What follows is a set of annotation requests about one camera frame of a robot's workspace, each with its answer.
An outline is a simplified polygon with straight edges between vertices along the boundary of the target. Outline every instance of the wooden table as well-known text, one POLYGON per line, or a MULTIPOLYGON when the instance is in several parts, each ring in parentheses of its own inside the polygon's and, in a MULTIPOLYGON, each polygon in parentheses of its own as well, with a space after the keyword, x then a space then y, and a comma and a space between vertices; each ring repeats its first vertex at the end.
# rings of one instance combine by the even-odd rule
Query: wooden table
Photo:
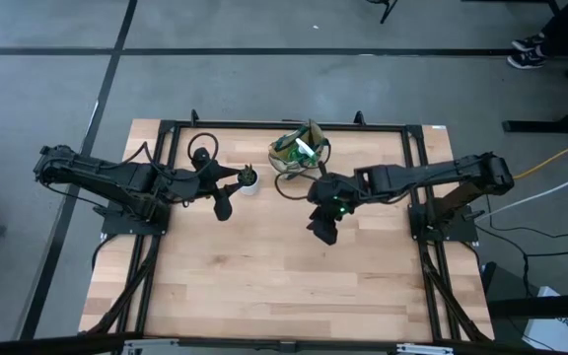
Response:
MULTIPOLYGON (((124 157, 144 141, 155 146, 160 120, 133 120, 124 157)), ((446 128, 424 126, 431 163, 453 158, 446 128)), ((182 129, 177 167, 192 170, 187 142, 202 129, 182 129)), ((281 197, 267 159, 269 143, 286 131, 207 129, 220 141, 218 161, 228 167, 252 163, 260 175, 257 195, 236 193, 234 213, 218 222, 213 201, 177 206, 162 239, 146 321, 151 336, 215 338, 430 341, 417 245, 411 239, 404 199, 396 205, 364 205, 338 223, 329 247, 306 230, 315 208, 281 197)), ((374 164, 404 165, 399 134, 326 131, 332 144, 329 171, 352 175, 374 164)), ((164 147, 162 162, 170 150, 164 147)), ((195 146, 213 152, 206 138, 195 146)), ((145 157, 138 157, 146 162, 145 157)), ((221 181, 232 183, 232 177, 221 181)), ((283 181, 289 195, 306 195, 310 181, 283 181)), ((436 186, 443 195, 451 185, 436 186)), ((100 320, 124 287, 134 236, 118 236, 100 251, 80 329, 100 320)), ((492 337, 474 255, 446 243, 455 295, 482 332, 492 337)), ((443 333, 446 312, 438 299, 443 333)), ((139 295, 127 329, 135 323, 139 295)))

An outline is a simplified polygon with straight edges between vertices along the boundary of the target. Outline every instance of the yellow cable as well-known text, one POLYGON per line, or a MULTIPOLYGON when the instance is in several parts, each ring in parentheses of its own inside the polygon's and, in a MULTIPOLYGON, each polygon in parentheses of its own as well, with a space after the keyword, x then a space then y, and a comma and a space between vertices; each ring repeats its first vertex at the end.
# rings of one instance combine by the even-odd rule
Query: yellow cable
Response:
POLYGON ((568 153, 568 148, 565 149, 565 150, 563 150, 563 151, 561 151, 560 153, 554 155, 553 157, 547 159, 546 161, 544 161, 544 162, 538 164, 537 166, 535 166, 535 167, 529 169, 528 171, 526 171, 526 172, 524 172, 524 173, 522 173, 522 174, 518 174, 517 176, 514 177, 514 179, 525 178, 525 177, 527 177, 527 176, 529 176, 529 175, 531 175, 531 174, 537 172, 537 171, 540 170, 542 167, 546 166, 547 164, 553 162, 554 160, 560 158, 561 156, 563 156, 563 155, 565 155, 565 154, 567 154, 567 153, 568 153))

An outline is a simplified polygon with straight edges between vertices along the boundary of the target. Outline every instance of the person's foot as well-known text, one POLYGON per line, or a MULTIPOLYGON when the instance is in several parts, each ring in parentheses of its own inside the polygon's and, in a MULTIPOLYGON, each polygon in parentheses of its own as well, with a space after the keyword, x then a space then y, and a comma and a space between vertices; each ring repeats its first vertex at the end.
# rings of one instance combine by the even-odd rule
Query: person's foot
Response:
POLYGON ((535 49, 525 53, 510 55, 508 63, 517 69, 537 69, 544 65, 545 58, 536 53, 535 49))
POLYGON ((544 35, 538 34, 529 36, 525 39, 516 39, 512 41, 512 46, 522 52, 530 51, 544 42, 544 35))

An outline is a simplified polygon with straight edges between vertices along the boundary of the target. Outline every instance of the wooden tabletop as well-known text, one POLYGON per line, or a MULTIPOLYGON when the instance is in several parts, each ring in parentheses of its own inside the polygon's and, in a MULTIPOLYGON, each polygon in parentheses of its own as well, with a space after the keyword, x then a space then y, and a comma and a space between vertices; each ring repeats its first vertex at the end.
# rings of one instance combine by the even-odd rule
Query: wooden tabletop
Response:
MULTIPOLYGON (((144 141, 155 147, 160 120, 133 120, 124 157, 144 141)), ((424 126, 431 163, 453 158, 444 126, 424 126)), ((202 129, 180 132, 177 167, 193 170, 187 142, 202 129)), ((426 298, 417 245, 411 239, 404 199, 395 205, 364 205, 337 224, 338 242, 329 247, 306 230, 314 205, 281 197, 267 159, 269 143, 288 133, 258 129, 207 129, 220 142, 223 166, 252 163, 259 192, 236 193, 232 217, 216 220, 213 201, 197 200, 173 209, 161 243, 146 334, 215 338, 430 341, 426 298)), ((404 165, 399 134, 326 131, 332 144, 329 171, 351 176, 375 164, 404 165)), ((170 150, 164 147, 162 162, 170 150)), ((199 139, 196 146, 213 144, 199 139)), ((139 157, 138 162, 146 162, 139 157)), ((233 183, 233 178, 220 181, 233 183)), ((283 181, 289 195, 303 196, 310 181, 283 181)), ((451 185, 436 186, 441 196, 451 185)), ((124 287, 134 236, 118 236, 98 255, 80 329, 100 320, 124 287)), ((446 243, 454 293, 482 332, 492 337, 473 253, 446 243)), ((444 303, 438 297, 443 333, 444 303)), ((139 291, 127 329, 135 324, 139 291)))

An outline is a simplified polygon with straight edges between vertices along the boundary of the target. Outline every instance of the white cable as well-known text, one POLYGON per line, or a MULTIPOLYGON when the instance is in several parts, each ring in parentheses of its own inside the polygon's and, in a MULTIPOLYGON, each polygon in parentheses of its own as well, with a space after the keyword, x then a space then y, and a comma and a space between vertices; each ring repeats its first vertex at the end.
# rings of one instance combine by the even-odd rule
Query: white cable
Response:
POLYGON ((507 205, 507 206, 505 206, 505 207, 501 207, 501 208, 499 208, 499 209, 496 210, 496 211, 493 211, 493 212, 490 212, 490 213, 488 213, 488 214, 484 214, 484 215, 482 215, 482 216, 479 216, 478 218, 475 218, 475 219, 474 219, 474 222, 479 222, 479 221, 481 221, 481 220, 484 219, 484 218, 488 218, 488 217, 490 217, 490 216, 492 216, 492 215, 495 215, 495 214, 497 214, 497 213, 499 213, 499 212, 501 212, 501 211, 507 210, 508 208, 512 208, 512 207, 518 206, 518 205, 520 205, 520 204, 522 204, 522 203, 526 203, 526 202, 528 202, 528 201, 532 201, 533 199, 537 199, 537 198, 539 198, 539 197, 546 196, 546 195, 548 195, 549 193, 555 192, 555 191, 557 191, 557 190, 559 190, 559 189, 561 189, 561 188, 564 188, 564 187, 566 187, 566 186, 568 186, 568 181, 565 182, 565 183, 563 183, 563 184, 561 184, 561 185, 559 185, 559 186, 556 186, 556 187, 554 187, 554 188, 552 188, 552 189, 550 189, 550 190, 548 190, 548 191, 539 193, 539 194, 537 194, 537 195, 534 195, 534 196, 532 196, 532 197, 528 197, 528 198, 526 198, 526 199, 522 199, 521 201, 514 202, 514 203, 509 204, 509 205, 507 205))

